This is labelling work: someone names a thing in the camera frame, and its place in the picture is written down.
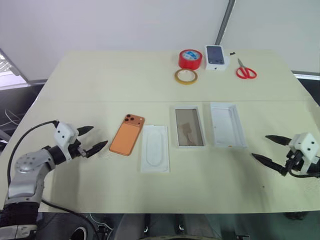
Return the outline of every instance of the red scissors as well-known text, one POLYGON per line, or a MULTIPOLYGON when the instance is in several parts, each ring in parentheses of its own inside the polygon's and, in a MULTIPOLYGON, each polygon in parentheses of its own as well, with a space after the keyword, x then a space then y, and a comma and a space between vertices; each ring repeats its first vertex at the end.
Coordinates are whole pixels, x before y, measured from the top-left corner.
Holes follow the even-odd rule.
POLYGON ((257 73, 253 71, 251 68, 245 67, 242 61, 238 58, 238 62, 240 67, 237 68, 235 74, 241 79, 255 79, 257 77, 257 73))

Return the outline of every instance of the phone case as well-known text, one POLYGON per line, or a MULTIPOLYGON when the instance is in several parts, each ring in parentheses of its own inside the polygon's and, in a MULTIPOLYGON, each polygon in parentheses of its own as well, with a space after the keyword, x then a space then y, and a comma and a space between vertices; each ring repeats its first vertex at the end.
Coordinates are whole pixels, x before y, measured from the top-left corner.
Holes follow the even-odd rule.
POLYGON ((110 151, 129 156, 136 144, 144 123, 144 117, 127 114, 110 145, 110 151))

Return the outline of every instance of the yellow tape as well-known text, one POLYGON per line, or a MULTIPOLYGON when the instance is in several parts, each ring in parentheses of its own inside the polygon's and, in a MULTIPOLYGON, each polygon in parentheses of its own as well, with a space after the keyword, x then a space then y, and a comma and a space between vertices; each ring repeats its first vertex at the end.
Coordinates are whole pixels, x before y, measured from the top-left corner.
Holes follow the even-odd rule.
POLYGON ((175 78, 175 80, 176 80, 178 83, 180 83, 180 84, 190 85, 190 84, 194 84, 194 83, 197 81, 198 75, 197 75, 197 73, 196 73, 195 71, 192 71, 192 70, 186 69, 186 68, 182 68, 182 69, 180 69, 180 70, 178 70, 178 71, 175 72, 174 78, 175 78), (190 72, 193 72, 193 74, 194 74, 194 79, 193 79, 192 81, 182 81, 182 80, 178 77, 178 74, 179 74, 181 71, 190 71, 190 72))

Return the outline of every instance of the black cable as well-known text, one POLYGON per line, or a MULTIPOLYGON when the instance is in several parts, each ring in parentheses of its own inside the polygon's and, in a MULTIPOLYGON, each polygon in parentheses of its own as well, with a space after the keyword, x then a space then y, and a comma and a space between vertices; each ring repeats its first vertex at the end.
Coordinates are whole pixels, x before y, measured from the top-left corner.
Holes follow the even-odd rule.
POLYGON ((85 220, 85 221, 91 226, 91 228, 92 228, 92 230, 93 230, 94 237, 95 237, 97 240, 99 240, 98 233, 97 233, 97 231, 96 231, 95 226, 94 226, 93 223, 92 223, 88 218, 86 218, 84 215, 79 214, 79 213, 77 213, 77 212, 75 212, 75 211, 72 211, 72 210, 70 210, 70 209, 67 209, 67 208, 65 208, 65 207, 55 205, 55 204, 53 204, 53 203, 51 203, 51 202, 48 202, 48 201, 46 201, 46 200, 44 200, 44 199, 42 199, 41 202, 43 202, 44 204, 48 205, 49 207, 52 207, 52 208, 55 208, 55 209, 59 209, 59 210, 65 211, 65 212, 70 213, 70 214, 73 214, 73 215, 75 215, 75 216, 77 216, 77 217, 79 217, 79 218, 82 218, 83 220, 85 220))
POLYGON ((292 169, 289 169, 289 174, 293 177, 296 178, 301 178, 301 179, 305 179, 305 178, 318 178, 320 177, 320 173, 313 173, 313 174, 306 174, 306 175, 299 175, 299 174, 294 174, 292 172, 292 169))
POLYGON ((296 177, 296 178, 300 178, 300 179, 306 179, 306 178, 318 178, 320 177, 320 172, 317 173, 310 173, 310 174, 305 174, 305 175, 299 175, 299 174, 295 174, 292 172, 292 168, 294 167, 294 165, 296 164, 296 162, 292 162, 289 166, 288 166, 288 172, 291 176, 296 177))
MULTIPOLYGON (((17 151, 17 148, 19 147, 20 143, 22 142, 22 140, 30 133, 32 132, 33 130, 41 127, 41 126, 44 126, 44 125, 47 125, 47 124, 53 124, 55 127, 58 126, 59 122, 57 120, 52 120, 52 121, 46 121, 46 122, 43 122, 43 123, 40 123, 32 128, 30 128, 28 131, 26 131, 22 137, 18 140, 18 142, 15 144, 13 150, 12 150, 12 153, 10 155, 10 158, 9 158, 9 162, 8 162, 8 166, 7 166, 7 171, 6 171, 6 177, 7 177, 7 182, 8 182, 8 187, 10 186, 10 183, 11 183, 11 165, 12 165, 12 161, 14 159, 14 155, 17 151)), ((41 200, 42 203, 48 205, 49 207, 52 207, 52 208, 55 208, 55 209, 59 209, 59 210, 62 210, 62 211, 65 211, 67 213, 70 213, 70 214, 73 214, 79 218, 82 218, 83 220, 85 220, 91 227, 92 227, 92 230, 93 230, 93 234, 94 234, 94 237, 98 240, 98 234, 97 234, 97 231, 96 231, 96 228, 95 226, 93 225, 93 223, 87 219, 84 215, 82 214, 79 214, 75 211, 72 211, 70 209, 67 209, 65 207, 62 207, 62 206, 58 206, 58 205, 55 205, 53 203, 50 203, 44 199, 41 200)))
POLYGON ((16 150, 17 148, 19 147, 20 143, 22 142, 22 140, 30 133, 32 132, 33 130, 41 127, 41 126, 44 126, 44 125, 47 125, 47 124, 54 124, 54 125, 57 125, 58 124, 58 121, 56 120, 53 120, 53 121, 46 121, 46 122, 43 122, 43 123, 40 123, 32 128, 30 128, 28 131, 26 131, 22 137, 20 137, 19 141, 16 143, 16 145, 14 146, 13 150, 12 150, 12 153, 10 155, 10 158, 9 158, 9 162, 8 162, 8 167, 7 167, 7 170, 6 170, 6 177, 7 177, 7 181, 8 181, 8 187, 11 183, 11 165, 12 165, 12 161, 14 159, 14 155, 16 153, 16 150))

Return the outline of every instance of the table surface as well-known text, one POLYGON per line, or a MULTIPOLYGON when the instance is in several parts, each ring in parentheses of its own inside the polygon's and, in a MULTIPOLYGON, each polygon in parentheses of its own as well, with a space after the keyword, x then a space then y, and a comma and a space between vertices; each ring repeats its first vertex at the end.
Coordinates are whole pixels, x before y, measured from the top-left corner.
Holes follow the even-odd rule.
MULTIPOLYGON (((320 109, 272 51, 238 50, 225 72, 205 71, 198 82, 174 81, 178 52, 71 52, 57 66, 0 156, 0 205, 6 192, 10 153, 32 126, 59 119, 95 128, 79 137, 85 149, 112 141, 125 114, 146 125, 168 126, 170 173, 140 173, 141 136, 130 156, 104 148, 95 156, 63 163, 45 179, 43 198, 92 213, 270 213, 320 210, 316 178, 298 179, 263 166, 257 153, 284 165, 289 148, 265 135, 293 137, 311 132, 320 142, 320 109), (237 57, 258 73, 235 76, 237 57), (210 102, 235 103, 247 148, 213 145, 210 102), (175 133, 175 106, 198 106, 206 146, 181 149, 175 133)), ((26 137, 16 157, 54 145, 44 126, 26 137)), ((44 204, 40 211, 56 212, 44 204)))

